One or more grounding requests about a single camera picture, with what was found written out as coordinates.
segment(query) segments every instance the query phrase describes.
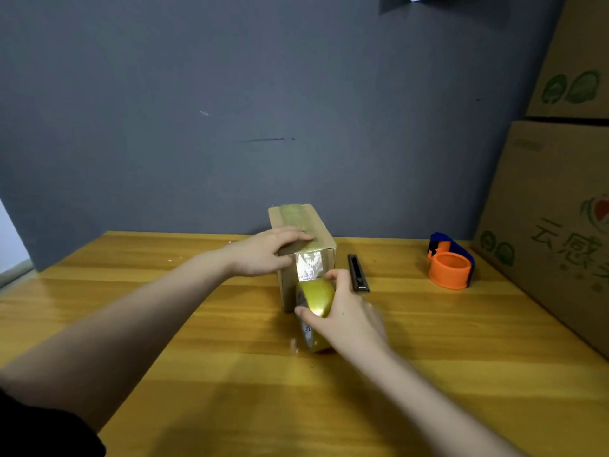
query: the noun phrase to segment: stacked cardboard boxes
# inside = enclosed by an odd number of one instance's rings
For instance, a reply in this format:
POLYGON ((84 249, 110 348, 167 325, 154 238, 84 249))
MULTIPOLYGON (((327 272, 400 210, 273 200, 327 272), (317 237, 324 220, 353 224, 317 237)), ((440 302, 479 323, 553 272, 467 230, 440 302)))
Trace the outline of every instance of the stacked cardboard boxes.
POLYGON ((473 248, 609 356, 609 0, 567 0, 473 248))

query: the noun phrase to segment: gray wall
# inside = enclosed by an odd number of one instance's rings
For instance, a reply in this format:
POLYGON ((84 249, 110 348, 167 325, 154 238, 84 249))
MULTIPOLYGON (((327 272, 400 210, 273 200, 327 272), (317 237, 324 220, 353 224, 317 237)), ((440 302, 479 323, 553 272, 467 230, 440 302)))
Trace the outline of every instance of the gray wall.
POLYGON ((3 0, 0 197, 38 268, 290 202, 469 238, 561 2, 3 0))

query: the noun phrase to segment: black sleeve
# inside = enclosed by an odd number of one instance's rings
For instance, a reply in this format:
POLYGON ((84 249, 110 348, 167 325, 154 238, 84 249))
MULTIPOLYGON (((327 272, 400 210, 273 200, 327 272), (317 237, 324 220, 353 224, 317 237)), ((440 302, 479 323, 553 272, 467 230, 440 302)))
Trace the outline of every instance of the black sleeve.
POLYGON ((1 390, 0 423, 2 455, 106 455, 101 440, 76 415, 26 406, 1 390))

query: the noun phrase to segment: box flap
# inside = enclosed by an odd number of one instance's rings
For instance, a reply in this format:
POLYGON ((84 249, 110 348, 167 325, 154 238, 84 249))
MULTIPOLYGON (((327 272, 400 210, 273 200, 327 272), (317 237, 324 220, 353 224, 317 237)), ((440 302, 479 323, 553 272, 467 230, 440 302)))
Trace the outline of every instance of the box flap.
POLYGON ((315 239, 309 242, 297 241, 282 248, 280 255, 291 253, 306 253, 336 248, 336 242, 330 232, 326 229, 324 222, 309 203, 301 205, 292 203, 280 207, 269 208, 270 225, 272 228, 282 226, 298 226, 306 232, 313 234, 315 239))

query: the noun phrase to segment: hand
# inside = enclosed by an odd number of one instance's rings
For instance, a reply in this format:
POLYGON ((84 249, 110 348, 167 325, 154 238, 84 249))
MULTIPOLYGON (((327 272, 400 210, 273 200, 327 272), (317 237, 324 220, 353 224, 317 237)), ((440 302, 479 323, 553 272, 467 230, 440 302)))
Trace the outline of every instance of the hand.
POLYGON ((310 241, 313 236, 296 226, 269 229, 243 241, 233 242, 224 248, 229 254, 232 274, 260 276, 287 268, 293 263, 292 255, 277 256, 284 245, 295 241, 310 241))
POLYGON ((309 308, 296 307, 296 315, 322 334, 347 360, 370 354, 376 349, 388 350, 387 333, 381 316, 351 290, 351 275, 346 269, 331 269, 326 279, 336 279, 336 293, 330 314, 323 318, 309 308))

